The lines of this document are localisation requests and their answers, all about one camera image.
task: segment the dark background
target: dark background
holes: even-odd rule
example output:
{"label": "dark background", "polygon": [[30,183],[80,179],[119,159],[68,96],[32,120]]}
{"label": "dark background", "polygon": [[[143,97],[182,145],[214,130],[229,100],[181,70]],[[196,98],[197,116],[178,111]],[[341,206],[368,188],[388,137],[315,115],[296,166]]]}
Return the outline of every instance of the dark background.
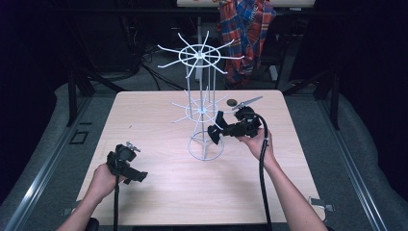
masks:
{"label": "dark background", "polygon": [[[81,1],[58,4],[78,3]],[[171,4],[163,1],[162,5],[155,3],[174,7],[174,1]],[[121,30],[126,21],[117,17],[106,24],[98,20],[85,22],[81,18],[65,21],[44,13],[43,9],[53,4],[55,2],[20,0],[2,1],[0,6],[1,201],[30,160],[49,122],[56,103],[54,90],[67,82],[75,65],[93,71],[132,72],[138,52],[145,48],[142,43],[130,43],[126,33],[112,36],[118,35],[111,32]],[[317,1],[316,7],[318,10],[350,11],[354,9],[350,7],[353,4],[353,1],[332,1],[330,4]],[[389,1],[387,5],[368,1],[364,4],[372,9],[372,14],[357,37],[355,30],[349,30],[356,23],[353,20],[311,18],[291,78],[311,77],[341,57],[341,93],[369,128],[378,149],[378,164],[391,186],[408,200],[405,112],[408,106],[408,19],[404,11],[408,4],[405,1]],[[168,21],[153,18],[143,23],[144,38],[152,37],[164,45],[169,42],[164,36],[170,33]],[[80,35],[81,39],[78,41],[78,37],[72,35]],[[349,37],[356,43],[343,49]],[[116,49],[125,54],[125,58],[115,55],[112,47],[105,46],[104,51],[93,47],[110,39],[117,40],[120,48]]]}

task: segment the light wood tabletop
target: light wood tabletop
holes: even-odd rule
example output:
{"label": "light wood tabletop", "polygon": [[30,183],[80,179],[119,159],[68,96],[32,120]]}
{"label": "light wood tabletop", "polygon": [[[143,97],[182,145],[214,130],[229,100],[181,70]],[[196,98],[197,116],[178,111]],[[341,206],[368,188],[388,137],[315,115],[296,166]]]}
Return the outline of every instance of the light wood tabletop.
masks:
{"label": "light wood tabletop", "polygon": [[[315,0],[274,0],[272,6],[276,8],[313,8]],[[218,7],[218,1],[214,0],[177,0],[178,7]]]}
{"label": "light wood tabletop", "polygon": [[[199,91],[192,91],[191,96],[199,98]],[[306,198],[319,198],[280,91],[220,90],[217,106],[231,112],[227,99],[243,102],[257,96],[263,98],[249,106],[267,121],[277,161]],[[186,110],[171,102],[187,106],[189,99],[183,91],[124,91],[116,96],[78,199],[85,195],[94,170],[106,163],[108,153],[129,141],[141,150],[131,167],[148,175],[141,183],[120,184],[120,225],[265,223],[259,163],[246,145],[223,137],[224,149],[218,158],[195,159],[188,150],[195,122],[172,123],[186,116]],[[224,118],[228,124],[237,122],[233,114]],[[210,153],[218,148],[210,146]],[[265,177],[272,222],[286,222],[274,187],[267,174]],[[114,222],[114,198],[111,193],[92,215],[101,225]],[[324,219],[324,211],[315,210]]]}

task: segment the white wire rack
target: white wire rack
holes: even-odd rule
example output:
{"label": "white wire rack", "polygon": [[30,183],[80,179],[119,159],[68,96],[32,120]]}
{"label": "white wire rack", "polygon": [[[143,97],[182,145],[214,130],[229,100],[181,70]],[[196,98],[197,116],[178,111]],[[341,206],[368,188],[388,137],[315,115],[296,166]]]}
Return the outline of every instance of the white wire rack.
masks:
{"label": "white wire rack", "polygon": [[[195,123],[194,130],[192,131],[190,140],[189,140],[189,152],[192,156],[201,161],[210,161],[217,158],[224,149],[224,143],[222,139],[218,145],[215,145],[210,137],[207,134],[205,128],[205,123],[212,122],[216,124],[216,117],[218,112],[217,103],[225,99],[227,95],[221,97],[219,100],[216,100],[216,74],[217,71],[226,74],[227,72],[219,69],[217,64],[220,60],[240,60],[242,57],[224,57],[220,53],[220,49],[226,46],[229,46],[234,41],[231,40],[220,47],[213,47],[207,44],[209,33],[204,39],[204,42],[201,44],[189,44],[186,42],[180,34],[179,38],[187,45],[181,50],[173,50],[164,48],[160,45],[159,48],[162,50],[173,52],[178,54],[178,60],[169,64],[159,65],[159,68],[166,68],[174,64],[183,64],[186,67],[186,80],[187,80],[187,90],[185,93],[189,99],[189,104],[187,106],[176,104],[171,102],[173,105],[185,109],[186,115],[172,121],[173,123],[179,122],[184,119],[189,119]],[[199,98],[192,98],[191,96],[191,87],[190,87],[190,77],[194,70],[201,68],[208,69],[208,85],[203,89],[202,73],[203,71],[197,71],[199,73],[196,76],[196,80],[199,81]]]}

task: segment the small round object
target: small round object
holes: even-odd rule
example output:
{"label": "small round object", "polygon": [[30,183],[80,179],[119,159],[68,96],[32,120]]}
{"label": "small round object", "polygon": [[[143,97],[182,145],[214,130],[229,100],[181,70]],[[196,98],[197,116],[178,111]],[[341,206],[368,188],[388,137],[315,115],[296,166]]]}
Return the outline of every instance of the small round object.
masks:
{"label": "small round object", "polygon": [[230,107],[235,107],[235,106],[238,105],[238,102],[235,99],[228,99],[227,100],[227,105],[230,106]]}

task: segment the plaid shirt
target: plaid shirt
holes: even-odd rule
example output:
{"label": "plaid shirt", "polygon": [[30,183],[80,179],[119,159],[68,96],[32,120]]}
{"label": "plaid shirt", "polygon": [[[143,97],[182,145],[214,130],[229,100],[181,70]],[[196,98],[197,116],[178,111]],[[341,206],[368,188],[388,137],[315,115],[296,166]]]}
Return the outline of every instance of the plaid shirt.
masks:
{"label": "plaid shirt", "polygon": [[227,55],[244,56],[241,60],[226,60],[226,87],[236,89],[249,82],[253,67],[260,64],[268,26],[276,12],[267,0],[221,0],[219,14],[221,41],[234,40]]}

